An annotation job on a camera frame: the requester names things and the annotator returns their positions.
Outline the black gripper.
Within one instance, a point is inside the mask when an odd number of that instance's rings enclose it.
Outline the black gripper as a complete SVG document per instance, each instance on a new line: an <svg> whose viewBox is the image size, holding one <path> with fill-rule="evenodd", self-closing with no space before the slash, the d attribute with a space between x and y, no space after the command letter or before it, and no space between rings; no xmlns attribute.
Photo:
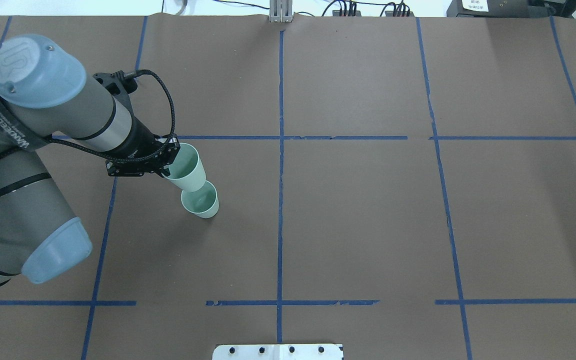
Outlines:
<svg viewBox="0 0 576 360"><path fill-rule="evenodd" d="M106 161L108 176L140 177L144 174L170 175L167 166L171 165L180 151L176 137L156 136L143 123L134 117L126 139L115 149L106 152L108 157L134 160L150 157L137 162Z"/></svg>

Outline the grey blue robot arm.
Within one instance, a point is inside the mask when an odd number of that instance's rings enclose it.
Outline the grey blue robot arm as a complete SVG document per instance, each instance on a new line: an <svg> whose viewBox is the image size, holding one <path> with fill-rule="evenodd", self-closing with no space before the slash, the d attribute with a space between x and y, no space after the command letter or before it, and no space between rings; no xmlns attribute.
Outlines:
<svg viewBox="0 0 576 360"><path fill-rule="evenodd" d="M93 249L37 151L62 145L103 158L110 176L168 176L180 150L171 119L155 135L130 93L147 69L89 75L55 41L21 34L0 46L0 287L23 275L42 284Z"/></svg>

